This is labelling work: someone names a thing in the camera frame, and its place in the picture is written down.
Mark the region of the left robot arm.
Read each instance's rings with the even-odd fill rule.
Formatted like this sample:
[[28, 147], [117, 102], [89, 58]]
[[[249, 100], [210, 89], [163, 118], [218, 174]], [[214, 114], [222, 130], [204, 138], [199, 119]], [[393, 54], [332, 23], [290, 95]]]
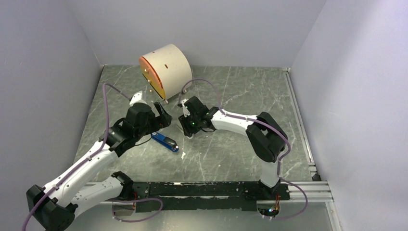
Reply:
[[121, 171], [92, 187], [84, 186], [106, 165], [135, 147], [143, 136], [171, 125], [172, 116], [159, 102], [154, 106], [158, 116], [145, 103], [132, 104], [126, 116], [109, 127], [68, 170], [43, 187], [33, 185], [28, 189], [29, 216], [47, 231], [64, 231], [76, 217], [102, 201], [133, 198], [133, 180]]

